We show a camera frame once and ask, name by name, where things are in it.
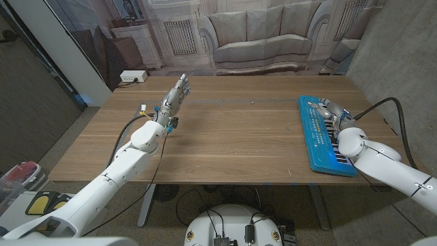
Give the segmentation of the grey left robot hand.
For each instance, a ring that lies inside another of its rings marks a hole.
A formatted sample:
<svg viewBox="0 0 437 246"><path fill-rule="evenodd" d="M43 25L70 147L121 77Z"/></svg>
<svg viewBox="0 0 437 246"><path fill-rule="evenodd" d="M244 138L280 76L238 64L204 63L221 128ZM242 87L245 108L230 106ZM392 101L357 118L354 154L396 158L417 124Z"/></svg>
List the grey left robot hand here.
<svg viewBox="0 0 437 246"><path fill-rule="evenodd" d="M175 87L171 88L161 103L153 121L166 127L177 114L183 100L190 94L191 86L186 74L183 74L177 81Z"/></svg>

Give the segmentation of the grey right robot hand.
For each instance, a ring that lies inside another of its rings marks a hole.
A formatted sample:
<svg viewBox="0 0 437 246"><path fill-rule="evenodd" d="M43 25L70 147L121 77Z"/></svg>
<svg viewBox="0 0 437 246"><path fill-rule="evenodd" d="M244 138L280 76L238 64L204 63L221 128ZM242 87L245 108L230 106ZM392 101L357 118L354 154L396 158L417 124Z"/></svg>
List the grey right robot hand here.
<svg viewBox="0 0 437 246"><path fill-rule="evenodd" d="M307 101L307 104L316 109L325 120L332 120L333 128L338 131L356 126L355 119L348 110L327 98L321 98L320 102Z"/></svg>

